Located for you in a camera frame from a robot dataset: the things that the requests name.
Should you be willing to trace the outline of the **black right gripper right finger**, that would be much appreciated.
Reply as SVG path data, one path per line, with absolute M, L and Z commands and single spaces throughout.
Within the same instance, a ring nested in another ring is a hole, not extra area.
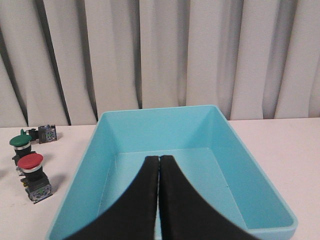
M 255 239 L 205 201 L 172 155 L 160 157 L 158 197 L 164 240 Z

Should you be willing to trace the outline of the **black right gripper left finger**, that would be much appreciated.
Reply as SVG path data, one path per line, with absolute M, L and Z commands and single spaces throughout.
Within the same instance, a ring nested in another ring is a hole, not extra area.
M 153 240 L 158 205 L 160 160 L 146 156 L 123 194 L 98 218 L 68 240 Z

